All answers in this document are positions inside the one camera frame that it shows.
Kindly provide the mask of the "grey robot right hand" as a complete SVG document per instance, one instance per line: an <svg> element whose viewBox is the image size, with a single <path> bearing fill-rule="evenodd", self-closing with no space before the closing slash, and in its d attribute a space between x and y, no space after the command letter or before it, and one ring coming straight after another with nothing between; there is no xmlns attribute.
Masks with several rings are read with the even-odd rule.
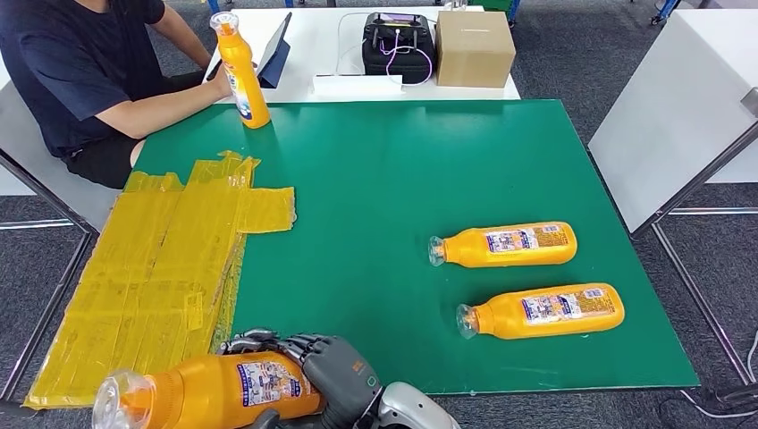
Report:
<svg viewBox="0 0 758 429"><path fill-rule="evenodd" d="M250 428L351 428L370 408L383 386L375 370L345 339L319 333L280 338L275 331L254 328L221 343L218 355L275 351L300 367L325 400L317 416L286 420L265 410Z"/></svg>

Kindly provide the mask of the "person's right hand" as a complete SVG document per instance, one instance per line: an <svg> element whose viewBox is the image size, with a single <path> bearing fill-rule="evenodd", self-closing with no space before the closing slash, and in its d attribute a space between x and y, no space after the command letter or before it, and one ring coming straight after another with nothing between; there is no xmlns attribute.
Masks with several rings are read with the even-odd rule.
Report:
<svg viewBox="0 0 758 429"><path fill-rule="evenodd" d="M222 100L232 95L230 83L221 62L215 67L214 77L207 84L214 91L216 100Z"/></svg>

